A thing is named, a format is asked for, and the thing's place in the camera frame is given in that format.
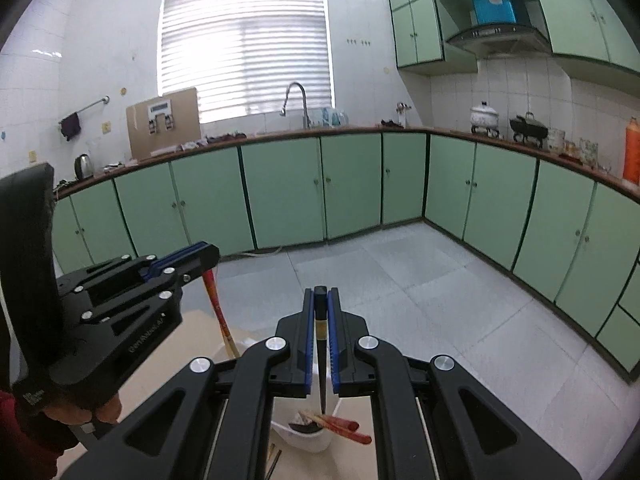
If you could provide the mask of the person's left hand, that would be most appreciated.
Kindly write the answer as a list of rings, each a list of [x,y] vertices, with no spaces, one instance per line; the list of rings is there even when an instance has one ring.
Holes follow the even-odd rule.
[[[56,399],[43,408],[43,413],[56,422],[67,426],[81,426],[93,419],[106,424],[116,424],[122,414],[122,401],[116,393],[111,400],[92,410],[85,410],[66,399]]]

